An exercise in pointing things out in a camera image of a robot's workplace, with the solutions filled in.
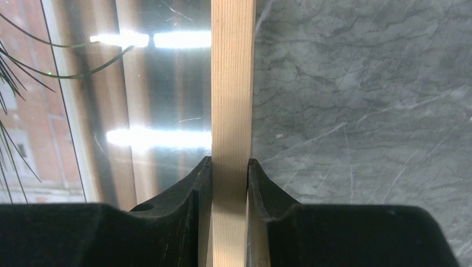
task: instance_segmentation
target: black rubber piece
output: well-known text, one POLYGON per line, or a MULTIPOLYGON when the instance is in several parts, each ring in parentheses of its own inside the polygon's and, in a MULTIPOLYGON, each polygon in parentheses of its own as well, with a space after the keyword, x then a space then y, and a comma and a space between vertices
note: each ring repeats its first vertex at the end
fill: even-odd
MULTIPOLYGON (((303 205, 257 160, 249 161, 248 187, 254 267, 459 266, 421 208, 303 205)), ((130 212, 105 204, 0 205, 0 266, 205 266, 211 201, 206 157, 130 212)))
POLYGON ((419 207, 303 205, 257 160, 249 162, 248 186, 252 266, 459 266, 419 207))
POLYGON ((211 170, 206 157, 131 212, 105 204, 0 205, 0 266, 197 266, 199 235, 207 254, 211 170))

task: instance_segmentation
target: marble wall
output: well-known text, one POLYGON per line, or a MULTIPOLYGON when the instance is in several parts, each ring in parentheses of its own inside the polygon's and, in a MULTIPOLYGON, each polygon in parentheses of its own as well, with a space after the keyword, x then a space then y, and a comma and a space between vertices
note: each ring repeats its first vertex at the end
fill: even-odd
POLYGON ((470 0, 274 0, 252 157, 301 202, 421 206, 472 266, 471 50, 470 0))

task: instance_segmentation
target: wooden board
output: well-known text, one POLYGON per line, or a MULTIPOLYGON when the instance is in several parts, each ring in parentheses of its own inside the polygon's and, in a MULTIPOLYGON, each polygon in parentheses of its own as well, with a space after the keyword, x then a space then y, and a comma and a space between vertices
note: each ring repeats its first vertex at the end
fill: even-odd
POLYGON ((254 0, 212 0, 213 266, 245 266, 254 0))

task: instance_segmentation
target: brick wall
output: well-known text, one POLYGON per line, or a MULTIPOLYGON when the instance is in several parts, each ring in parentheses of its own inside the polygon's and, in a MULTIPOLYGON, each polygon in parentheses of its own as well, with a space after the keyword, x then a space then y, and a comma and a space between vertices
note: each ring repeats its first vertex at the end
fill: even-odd
MULTIPOLYGON (((0 1, 0 12, 27 32, 48 40, 40 1, 0 1)), ((27 37, 1 18, 0 40, 8 53, 19 61, 43 72, 55 73, 51 48, 27 37)), ((28 202, 83 201, 80 176, 58 81, 32 73, 56 91, 52 92, 10 62, 9 66, 28 91, 20 89, 25 101, 19 97, 6 97, 6 101, 10 101, 11 109, 8 115, 1 113, 0 120, 9 132, 11 131, 15 143, 22 147, 20 152, 26 154, 27 162, 42 180, 42 183, 37 181, 29 171, 21 172, 20 179, 28 202)), ((0 90, 2 93, 6 92, 5 95, 8 94, 6 85, 0 84, 0 90)), ((14 156, 17 158, 16 162, 22 164, 21 158, 14 156)), ((24 202, 15 173, 9 170, 6 176, 14 202, 24 202)), ((6 187, 5 181, 2 181, 2 186, 6 187)), ((9 202, 5 191, 0 191, 0 202, 9 202)))

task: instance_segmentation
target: wood grain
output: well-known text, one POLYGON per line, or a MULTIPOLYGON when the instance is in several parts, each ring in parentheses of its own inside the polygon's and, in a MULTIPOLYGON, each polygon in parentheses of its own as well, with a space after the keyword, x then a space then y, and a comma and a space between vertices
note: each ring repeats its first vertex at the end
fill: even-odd
POLYGON ((212 0, 213 264, 245 266, 254 0, 212 0))

